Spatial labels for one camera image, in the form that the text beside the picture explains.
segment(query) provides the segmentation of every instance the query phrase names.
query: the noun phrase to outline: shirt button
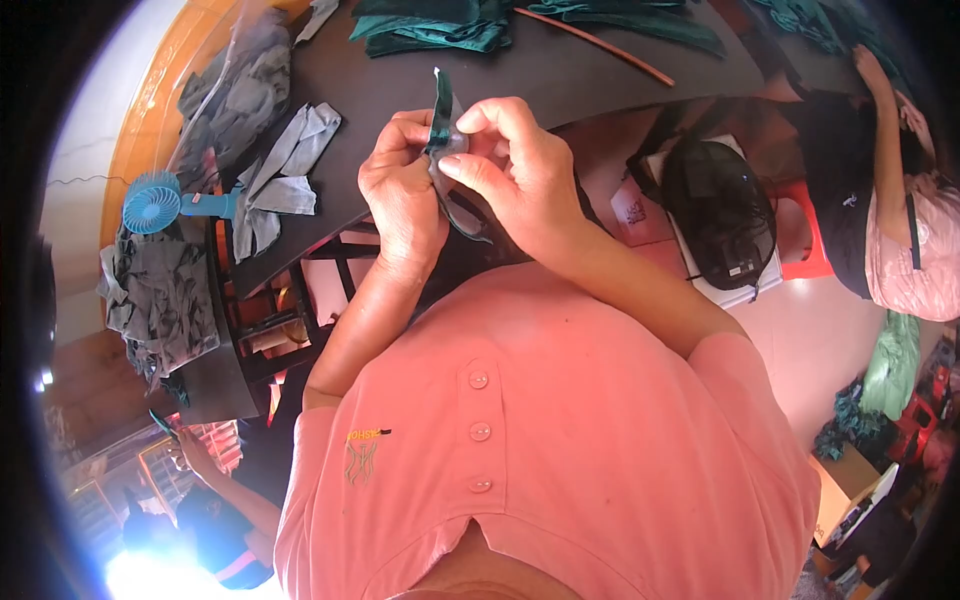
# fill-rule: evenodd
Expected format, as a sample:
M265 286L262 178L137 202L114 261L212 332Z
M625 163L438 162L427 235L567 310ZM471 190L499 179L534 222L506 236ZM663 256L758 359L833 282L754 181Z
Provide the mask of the shirt button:
M473 493L489 492L490 486L491 486L490 479L474 481L473 483L470 484L470 491Z
M482 371L474 371L470 374L470 387L474 390L482 390L487 387L487 374Z
M470 426L470 436L476 442L483 442L490 436L490 426L486 423L474 423Z

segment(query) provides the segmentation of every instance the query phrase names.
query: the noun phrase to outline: fingernail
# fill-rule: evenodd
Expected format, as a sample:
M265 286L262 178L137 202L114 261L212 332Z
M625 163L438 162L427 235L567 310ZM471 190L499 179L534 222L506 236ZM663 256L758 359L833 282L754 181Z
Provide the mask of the fingernail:
M456 156L444 156L437 164L440 170L451 177L460 175L460 158Z

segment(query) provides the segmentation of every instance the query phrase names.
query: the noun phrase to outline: blue fan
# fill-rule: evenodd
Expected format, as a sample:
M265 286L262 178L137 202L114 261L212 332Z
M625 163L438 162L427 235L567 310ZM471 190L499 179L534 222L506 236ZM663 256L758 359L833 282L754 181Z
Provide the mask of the blue fan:
M177 215L232 219L243 185L229 194L180 195L180 182L169 171L144 173L133 180L123 201L123 224L133 233L157 233L177 220Z

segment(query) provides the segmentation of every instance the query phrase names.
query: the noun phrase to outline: white wall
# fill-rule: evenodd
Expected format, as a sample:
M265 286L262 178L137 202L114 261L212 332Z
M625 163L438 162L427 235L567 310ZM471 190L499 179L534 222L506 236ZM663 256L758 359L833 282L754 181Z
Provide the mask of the white wall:
M53 245L57 280L57 344L104 328L100 299L100 218L106 175L130 108L184 0L141 0L90 67L60 131L47 174L40 232Z

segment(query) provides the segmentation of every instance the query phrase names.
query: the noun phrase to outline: pink jacket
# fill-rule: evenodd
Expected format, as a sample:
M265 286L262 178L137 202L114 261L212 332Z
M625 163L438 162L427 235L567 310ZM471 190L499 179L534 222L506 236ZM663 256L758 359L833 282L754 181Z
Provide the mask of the pink jacket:
M927 196L921 193L927 190ZM899 313L929 321L960 317L960 192L936 189L932 177L908 184L917 211L921 269L913 268L910 248L880 233L876 192L867 218L865 268L874 302Z

